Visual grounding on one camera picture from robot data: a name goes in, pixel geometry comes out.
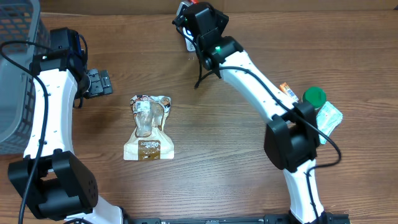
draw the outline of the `green bottle cap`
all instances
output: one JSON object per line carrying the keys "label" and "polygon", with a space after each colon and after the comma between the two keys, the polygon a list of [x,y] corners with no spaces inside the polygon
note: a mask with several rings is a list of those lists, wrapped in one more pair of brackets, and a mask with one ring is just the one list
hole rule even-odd
{"label": "green bottle cap", "polygon": [[303,101],[307,101],[317,109],[326,103],[326,93],[319,87],[309,88],[303,95]]}

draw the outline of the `snack bag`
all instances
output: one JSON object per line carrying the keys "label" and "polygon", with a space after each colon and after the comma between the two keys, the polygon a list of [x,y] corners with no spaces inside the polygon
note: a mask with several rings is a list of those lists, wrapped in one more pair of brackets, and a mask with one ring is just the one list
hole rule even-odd
{"label": "snack bag", "polygon": [[164,133],[171,98],[136,95],[130,100],[136,128],[124,145],[124,160],[173,159],[174,144]]}

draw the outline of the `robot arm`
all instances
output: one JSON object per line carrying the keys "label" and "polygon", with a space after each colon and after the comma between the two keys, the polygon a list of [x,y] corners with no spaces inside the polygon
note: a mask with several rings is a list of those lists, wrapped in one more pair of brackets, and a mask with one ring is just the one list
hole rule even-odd
{"label": "robot arm", "polygon": [[[34,56],[30,70],[48,93],[47,128],[44,146],[26,204],[36,218],[74,220],[90,223],[120,224],[123,211],[98,195],[94,175],[74,155],[72,146],[72,109],[75,99],[111,94],[107,71],[86,70],[86,54],[80,49],[79,35],[67,28],[51,30],[51,49]],[[8,176],[22,197],[32,172],[44,120],[44,91],[35,85],[35,109],[24,160],[9,165]],[[48,172],[57,178],[42,180]]]}
{"label": "robot arm", "polygon": [[[193,41],[199,43],[197,47],[202,56],[198,57],[205,68],[217,70],[216,74],[235,87],[259,112],[267,125],[264,150],[272,163],[283,170],[285,175],[291,201],[291,220],[298,223],[315,222],[317,216],[314,208],[321,217],[325,216],[324,209],[319,201],[314,170],[310,172],[309,182],[315,206],[310,200],[306,173],[316,164],[318,134],[297,121],[297,125],[289,129],[287,122],[292,121],[291,115],[273,99],[263,85],[287,109],[300,114],[316,127],[314,109],[308,104],[300,105],[282,93],[256,68],[249,55],[232,37],[221,37],[227,22],[226,15],[207,3],[182,2],[173,24],[192,33]],[[244,70],[224,69],[228,67],[248,69],[252,74]]]}
{"label": "robot arm", "polygon": [[[48,123],[45,132],[46,144],[43,146],[41,156],[51,156],[54,149],[74,153],[72,146],[72,106],[77,92],[77,82],[69,70],[47,70],[41,72],[39,77],[46,85],[50,95]],[[31,158],[35,158],[37,154],[37,143],[42,131],[44,115],[43,89],[36,80],[34,80],[34,84],[36,100],[32,133],[24,152],[24,157],[30,156]]]}
{"label": "robot arm", "polygon": [[[294,100],[282,93],[274,86],[253,64],[249,55],[245,52],[235,52],[225,58],[225,62],[219,65],[222,67],[242,67],[250,69],[256,74],[273,92],[275,96],[289,109],[293,109]],[[221,70],[222,79],[235,87],[250,104],[259,112],[261,118],[268,124],[274,115],[282,116],[286,110],[280,107],[264,89],[264,87],[251,75],[240,70]],[[287,188],[290,194],[290,212],[300,223],[311,223],[316,219],[307,187],[306,173],[309,168],[315,166],[314,160],[307,160],[297,167],[297,171],[290,172],[283,170]],[[310,173],[310,183],[313,199],[318,214],[322,214],[323,206],[319,201],[314,170]]]}

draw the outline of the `gray plastic basket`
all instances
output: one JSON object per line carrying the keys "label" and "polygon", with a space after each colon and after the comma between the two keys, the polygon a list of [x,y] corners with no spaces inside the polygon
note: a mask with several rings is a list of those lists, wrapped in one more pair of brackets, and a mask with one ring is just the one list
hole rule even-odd
{"label": "gray plastic basket", "polygon": [[[50,46],[50,35],[40,20],[38,0],[0,0],[0,43],[8,40]],[[33,55],[43,49],[12,44],[3,51],[29,68]],[[24,152],[32,131],[34,105],[32,77],[0,56],[0,154]]]}

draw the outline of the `plastic wrapper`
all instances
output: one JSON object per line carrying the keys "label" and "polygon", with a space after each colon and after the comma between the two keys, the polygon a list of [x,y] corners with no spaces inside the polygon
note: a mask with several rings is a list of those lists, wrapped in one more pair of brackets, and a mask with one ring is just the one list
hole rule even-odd
{"label": "plastic wrapper", "polygon": [[171,98],[136,95],[130,100],[136,128],[124,145],[124,160],[173,159],[174,144],[164,133]]}
{"label": "plastic wrapper", "polygon": [[[342,120],[343,114],[329,101],[326,101],[317,114],[318,129],[327,136],[330,136],[331,132]],[[321,144],[326,144],[326,139],[319,135],[319,142]]]}

